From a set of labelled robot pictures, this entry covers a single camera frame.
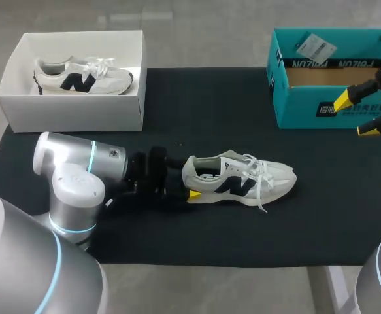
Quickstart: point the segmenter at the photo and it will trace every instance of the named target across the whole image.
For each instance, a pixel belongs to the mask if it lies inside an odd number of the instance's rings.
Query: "teal shoe box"
[[[381,116],[381,92],[337,113],[333,106],[349,85],[374,78],[379,68],[381,29],[275,29],[267,76],[278,126],[355,128]]]

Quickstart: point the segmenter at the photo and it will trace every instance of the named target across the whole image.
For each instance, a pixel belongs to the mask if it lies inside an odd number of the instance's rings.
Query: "shoe sole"
[[[85,96],[96,96],[96,95],[122,95],[125,91],[122,93],[113,92],[113,93],[107,93],[107,94],[90,94],[90,93],[84,93],[84,92],[77,92],[76,90],[43,90],[42,89],[42,95],[85,95]]]
[[[129,84],[129,86],[123,91],[123,92],[112,92],[107,94],[89,94],[84,92],[77,92],[76,90],[44,90],[38,83],[38,80],[36,79],[35,73],[33,74],[33,79],[35,80],[36,85],[38,86],[39,95],[123,95],[125,92],[127,92],[133,83],[133,75],[130,73],[132,77],[132,82]]]
[[[295,186],[293,184],[287,191],[272,195],[266,198],[261,198],[261,204],[265,205],[267,203],[271,203],[272,201],[281,198],[282,196],[289,193],[289,191]],[[238,201],[246,206],[258,206],[258,201],[255,198],[245,198],[244,196],[238,196],[233,194],[222,194],[222,193],[206,193],[202,192],[199,197],[189,200],[189,204],[210,204],[210,203],[218,203],[219,201]]]

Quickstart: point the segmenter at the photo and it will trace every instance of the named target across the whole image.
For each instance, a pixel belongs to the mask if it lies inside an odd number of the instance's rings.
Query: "cardboard box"
[[[335,47],[323,63],[299,53],[311,35]],[[381,92],[338,113],[333,107],[349,85],[373,79],[379,68],[381,29],[275,29],[267,76],[279,127],[355,128],[381,116]]]
[[[33,60],[115,58],[133,83],[124,95],[39,95]],[[142,31],[26,33],[7,62],[0,106],[14,132],[141,131],[146,87]]]

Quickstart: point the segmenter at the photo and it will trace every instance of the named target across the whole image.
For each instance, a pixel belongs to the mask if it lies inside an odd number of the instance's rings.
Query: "gray floor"
[[[0,0],[0,78],[25,32],[143,29],[150,67],[259,67],[284,26],[381,27],[381,0]],[[111,313],[315,312],[306,268],[105,269]]]

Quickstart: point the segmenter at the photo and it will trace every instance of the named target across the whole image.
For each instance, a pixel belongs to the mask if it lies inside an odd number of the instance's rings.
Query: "shoe tongue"
[[[228,157],[221,157],[221,175],[224,173],[240,173],[247,165],[238,160],[230,159]]]
[[[65,62],[65,70],[67,70],[68,68],[72,69],[74,65],[86,65],[86,64],[87,64],[86,60],[81,60],[74,56],[71,56],[67,60],[67,62]]]

